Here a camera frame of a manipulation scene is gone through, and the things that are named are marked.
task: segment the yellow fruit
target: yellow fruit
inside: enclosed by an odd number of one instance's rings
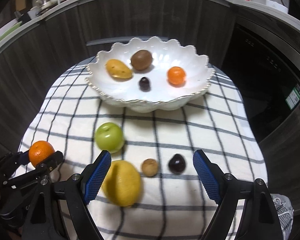
[[[101,188],[113,204],[132,206],[141,192],[141,177],[131,163],[124,160],[113,161]]]
[[[106,63],[108,73],[114,78],[131,78],[132,71],[120,60],[110,59]]]

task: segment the white bowl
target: white bowl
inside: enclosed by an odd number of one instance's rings
[[[118,59],[129,68],[131,56],[141,49],[152,53],[152,65],[144,71],[133,71],[129,80],[112,78],[106,70],[109,59]],[[148,113],[156,109],[175,110],[188,101],[203,95],[210,86],[210,78],[215,73],[208,68],[209,58],[197,55],[194,46],[182,47],[177,40],[162,41],[151,37],[147,41],[133,38],[128,44],[116,42],[110,51],[99,51],[96,63],[90,63],[87,70],[90,74],[85,78],[89,86],[95,89],[106,103],[128,107],[136,112]],[[173,66],[179,66],[186,72],[186,82],[181,87],[170,85],[167,81],[167,71]],[[150,91],[139,89],[139,80],[147,77],[150,80]]]

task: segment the screw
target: screw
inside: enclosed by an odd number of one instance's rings
[[[80,174],[79,174],[79,173],[75,173],[75,174],[73,174],[73,175],[71,176],[71,178],[72,178],[73,180],[80,179]]]
[[[233,175],[230,174],[230,173],[225,173],[225,178],[226,178],[227,180],[232,180]]]
[[[265,182],[263,181],[263,179],[256,179],[256,182],[260,185],[264,184]]]
[[[47,179],[41,180],[41,185],[46,185],[47,183],[48,183],[48,180],[47,180]]]

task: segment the dark cherry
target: dark cherry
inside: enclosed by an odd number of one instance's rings
[[[180,154],[175,154],[169,161],[169,170],[174,174],[181,174],[186,168],[186,161]]]
[[[143,91],[147,91],[150,89],[150,80],[146,77],[143,77],[139,81],[140,89]]]

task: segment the orange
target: orange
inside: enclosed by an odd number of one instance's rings
[[[181,67],[172,67],[167,72],[168,81],[173,85],[181,85],[186,80],[186,73]]]
[[[55,152],[52,145],[46,141],[37,141],[29,149],[29,160],[35,167]]]

